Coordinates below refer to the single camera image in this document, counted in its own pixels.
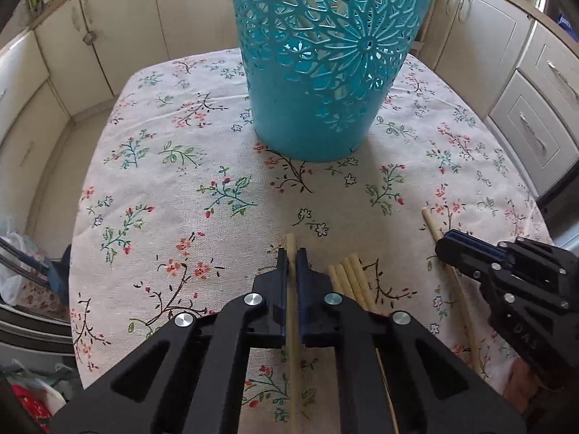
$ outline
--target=red fabric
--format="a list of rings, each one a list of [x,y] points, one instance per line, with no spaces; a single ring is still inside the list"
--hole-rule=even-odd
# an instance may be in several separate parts
[[[12,385],[12,391],[22,403],[28,412],[28,414],[40,425],[45,432],[50,432],[50,419],[52,415],[50,411],[44,406],[40,400],[38,400],[34,395],[19,385]]]

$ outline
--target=blue plastic basket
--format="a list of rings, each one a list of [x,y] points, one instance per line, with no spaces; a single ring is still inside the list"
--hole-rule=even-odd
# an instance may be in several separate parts
[[[255,130],[306,161],[353,152],[431,0],[233,0]]]

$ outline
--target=wooden stick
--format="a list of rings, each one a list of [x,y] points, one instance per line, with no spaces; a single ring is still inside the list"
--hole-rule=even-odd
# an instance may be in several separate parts
[[[374,302],[372,294],[370,294],[370,285],[368,284],[368,279],[366,278],[362,265],[360,264],[360,258],[358,258],[358,255],[355,253],[352,253],[349,255],[348,259],[354,269],[354,273],[358,280],[358,284],[360,284],[360,288],[362,289],[362,294],[364,295],[364,300],[366,301],[368,309],[371,312],[377,313],[376,302]]]
[[[340,265],[336,266],[336,269],[338,269],[338,268],[343,269],[343,267]],[[362,301],[360,301],[356,298],[355,300],[358,302],[358,304],[360,306],[362,306],[362,302],[364,301],[364,299],[362,299]],[[380,359],[380,352],[378,351],[378,349],[376,349],[376,357],[378,358],[378,365],[380,365],[380,373],[382,376],[382,382],[384,383],[384,387],[386,389],[386,396],[388,397],[388,407],[390,409],[390,417],[392,418],[393,431],[394,431],[394,434],[400,434],[400,431],[398,430],[398,421],[396,420],[396,413],[394,412],[394,406],[392,405],[392,399],[390,398],[390,391],[388,390],[388,382],[386,380],[386,372],[384,371],[384,366],[382,365],[382,360]]]
[[[428,207],[422,209],[422,217],[424,217],[424,221],[426,222],[434,241],[436,242],[440,240],[442,238],[442,232],[434,223],[434,219],[432,218],[432,214],[430,214]],[[471,347],[470,363],[468,365],[475,372],[479,372],[480,376],[483,376],[481,371],[476,366],[476,361],[479,360],[479,347],[477,337],[474,332],[473,320],[471,319],[470,312],[468,311],[467,301],[464,297],[464,291],[462,291],[462,287],[460,286],[457,271],[455,268],[447,264],[444,265],[444,269],[447,272],[448,277],[451,279],[453,293],[456,296],[456,300],[458,301],[458,309],[462,315],[464,326],[466,327],[468,344]]]
[[[355,300],[356,298],[354,297],[354,291],[352,290],[352,287],[350,286],[350,281],[348,281],[348,276],[346,275],[346,271],[344,270],[344,266],[342,266],[341,264],[338,264],[337,266],[334,266],[334,269],[336,270],[336,274],[338,276],[338,281],[340,282],[340,284],[342,286],[342,290],[344,291],[344,295],[348,298],[351,298],[352,300]]]
[[[366,300],[364,299],[364,294],[362,293],[362,289],[360,288],[360,283],[358,282],[358,278],[354,273],[354,269],[352,269],[352,265],[348,259],[344,259],[342,261],[342,266],[344,266],[344,271],[346,271],[346,276],[348,277],[348,282],[352,286],[352,290],[354,291],[354,297],[358,302],[358,305],[362,307],[364,310],[368,311],[368,306],[366,305]]]
[[[288,358],[289,431],[302,434],[301,409],[302,370],[300,368],[302,344],[299,338],[299,316],[297,314],[297,285],[295,279],[295,257],[297,243],[293,234],[286,235],[286,252],[289,262],[287,309],[286,309],[286,354]]]
[[[334,292],[338,292],[338,294],[344,295],[344,289],[342,288],[342,284],[340,284],[340,280],[338,279],[338,275],[336,274],[334,266],[328,266],[328,275],[329,280],[332,281]]]

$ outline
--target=metal rivet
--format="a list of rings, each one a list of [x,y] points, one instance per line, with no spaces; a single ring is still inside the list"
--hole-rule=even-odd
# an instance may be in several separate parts
[[[328,305],[339,305],[342,303],[342,296],[332,292],[324,296],[324,302],[326,302]]]
[[[246,304],[251,305],[253,307],[255,305],[259,305],[260,303],[262,303],[263,297],[259,294],[256,294],[256,293],[250,293],[244,297],[243,301]]]
[[[194,319],[195,318],[193,318],[193,315],[190,313],[179,313],[175,317],[175,324],[184,328],[185,326],[189,326],[191,323],[193,323]]]
[[[392,320],[394,320],[396,324],[408,324],[410,323],[410,315],[406,312],[396,312],[392,315]]]

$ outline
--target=tablecloth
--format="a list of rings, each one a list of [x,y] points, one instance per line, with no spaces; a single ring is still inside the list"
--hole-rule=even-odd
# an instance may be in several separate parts
[[[172,316],[219,311],[272,269],[292,232],[325,272],[357,252],[379,310],[406,310],[465,361],[464,323],[421,216],[491,243],[549,242],[535,202],[481,120],[409,55],[350,156],[307,163],[260,142],[239,50],[141,70],[125,86],[86,176],[72,243],[74,346],[84,386]],[[515,353],[462,277],[476,366],[502,391]],[[338,432],[328,349],[302,361],[306,431]],[[240,432],[284,432],[284,354],[253,350]]]

